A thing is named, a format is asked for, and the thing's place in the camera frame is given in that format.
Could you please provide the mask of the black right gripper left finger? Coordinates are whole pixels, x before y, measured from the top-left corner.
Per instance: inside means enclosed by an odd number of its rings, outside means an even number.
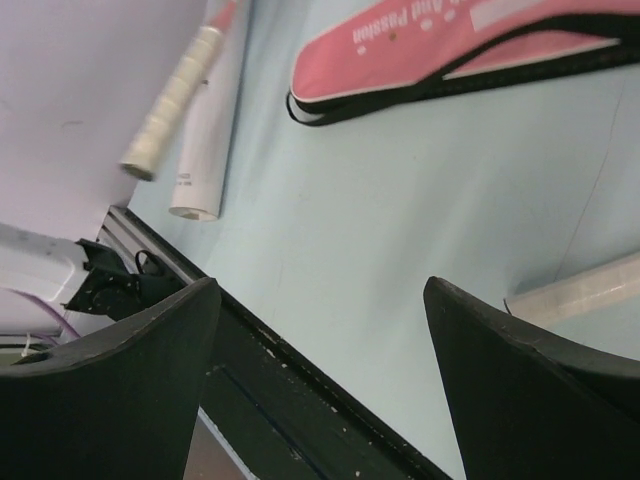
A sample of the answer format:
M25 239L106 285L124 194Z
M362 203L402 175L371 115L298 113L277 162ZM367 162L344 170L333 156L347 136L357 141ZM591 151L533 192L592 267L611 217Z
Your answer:
M3 367L2 477L181 478L220 308L204 278Z

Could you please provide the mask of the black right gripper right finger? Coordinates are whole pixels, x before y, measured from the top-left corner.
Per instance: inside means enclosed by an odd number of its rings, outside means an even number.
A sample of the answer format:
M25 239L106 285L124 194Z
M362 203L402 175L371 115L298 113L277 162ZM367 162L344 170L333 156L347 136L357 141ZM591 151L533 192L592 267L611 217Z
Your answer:
M426 317L469 479L636 479L639 363L431 277Z

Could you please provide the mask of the white shuttlecock tube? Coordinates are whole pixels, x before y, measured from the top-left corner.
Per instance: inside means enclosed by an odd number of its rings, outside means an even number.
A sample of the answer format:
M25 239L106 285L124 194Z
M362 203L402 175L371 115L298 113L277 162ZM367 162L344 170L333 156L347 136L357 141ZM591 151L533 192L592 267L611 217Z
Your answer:
M187 112L169 212L197 221L220 216L226 166L253 3L231 1L221 48Z

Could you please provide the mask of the pink racket bag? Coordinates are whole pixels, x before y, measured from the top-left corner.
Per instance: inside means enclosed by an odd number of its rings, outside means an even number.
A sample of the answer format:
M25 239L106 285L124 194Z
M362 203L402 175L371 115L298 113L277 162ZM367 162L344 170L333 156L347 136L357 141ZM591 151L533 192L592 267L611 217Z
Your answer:
M301 48L285 105L320 127L638 61L636 1L380 1Z

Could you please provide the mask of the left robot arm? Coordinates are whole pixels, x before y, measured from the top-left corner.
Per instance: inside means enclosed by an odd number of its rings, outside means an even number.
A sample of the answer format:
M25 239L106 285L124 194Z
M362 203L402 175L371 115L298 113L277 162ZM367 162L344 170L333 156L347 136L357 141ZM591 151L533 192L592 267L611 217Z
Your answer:
M120 321L150 308L183 288L179 277L148 250L127 269L112 248L1 225L1 288L44 308L71 337L79 334L55 304L83 314Z

